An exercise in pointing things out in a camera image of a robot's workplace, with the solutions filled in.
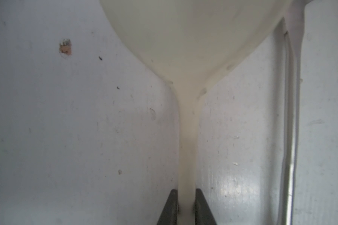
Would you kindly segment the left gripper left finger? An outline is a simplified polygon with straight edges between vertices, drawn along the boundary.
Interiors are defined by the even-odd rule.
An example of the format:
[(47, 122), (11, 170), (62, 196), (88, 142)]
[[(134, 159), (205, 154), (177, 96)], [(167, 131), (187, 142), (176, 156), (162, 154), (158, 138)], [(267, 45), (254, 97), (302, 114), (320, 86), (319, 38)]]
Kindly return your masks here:
[(157, 225), (177, 225), (178, 196), (172, 189), (158, 219)]

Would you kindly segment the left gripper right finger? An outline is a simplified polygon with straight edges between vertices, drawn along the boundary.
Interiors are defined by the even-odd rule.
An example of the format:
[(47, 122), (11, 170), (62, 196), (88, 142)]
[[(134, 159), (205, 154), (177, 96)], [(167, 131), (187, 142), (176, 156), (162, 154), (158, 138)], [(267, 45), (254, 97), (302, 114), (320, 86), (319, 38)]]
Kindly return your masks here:
[(200, 188), (195, 192), (195, 225), (217, 225), (211, 209)]

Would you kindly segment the cream slotted turner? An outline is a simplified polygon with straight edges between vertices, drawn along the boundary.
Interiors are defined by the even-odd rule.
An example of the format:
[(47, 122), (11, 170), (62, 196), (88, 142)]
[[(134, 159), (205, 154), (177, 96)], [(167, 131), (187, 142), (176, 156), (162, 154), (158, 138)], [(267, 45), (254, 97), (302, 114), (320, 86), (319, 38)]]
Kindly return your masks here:
[(206, 94), (275, 29), (290, 1), (101, 1), (125, 46), (174, 92), (179, 109), (179, 225), (195, 223)]

